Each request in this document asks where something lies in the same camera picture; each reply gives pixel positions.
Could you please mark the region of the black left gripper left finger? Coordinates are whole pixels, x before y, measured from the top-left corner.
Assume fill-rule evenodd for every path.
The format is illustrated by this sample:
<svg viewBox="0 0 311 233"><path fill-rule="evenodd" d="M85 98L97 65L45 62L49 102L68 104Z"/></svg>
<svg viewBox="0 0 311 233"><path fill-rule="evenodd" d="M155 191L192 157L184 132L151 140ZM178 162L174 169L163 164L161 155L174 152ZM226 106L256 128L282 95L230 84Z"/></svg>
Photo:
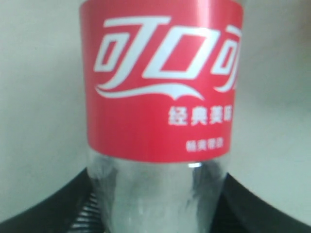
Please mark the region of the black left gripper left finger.
<svg viewBox="0 0 311 233"><path fill-rule="evenodd" d="M59 191L0 223L2 233L103 233L96 196L84 169Z"/></svg>

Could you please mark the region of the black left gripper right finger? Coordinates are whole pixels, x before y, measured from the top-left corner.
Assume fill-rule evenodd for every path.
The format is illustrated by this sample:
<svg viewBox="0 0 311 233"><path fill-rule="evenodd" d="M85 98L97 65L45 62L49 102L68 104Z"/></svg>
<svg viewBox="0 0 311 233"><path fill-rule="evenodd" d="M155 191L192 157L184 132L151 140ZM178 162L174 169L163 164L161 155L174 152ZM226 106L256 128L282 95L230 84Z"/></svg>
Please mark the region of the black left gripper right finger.
<svg viewBox="0 0 311 233"><path fill-rule="evenodd" d="M309 233L311 227L279 211L250 192L230 174L225 180L225 199L250 233Z"/></svg>

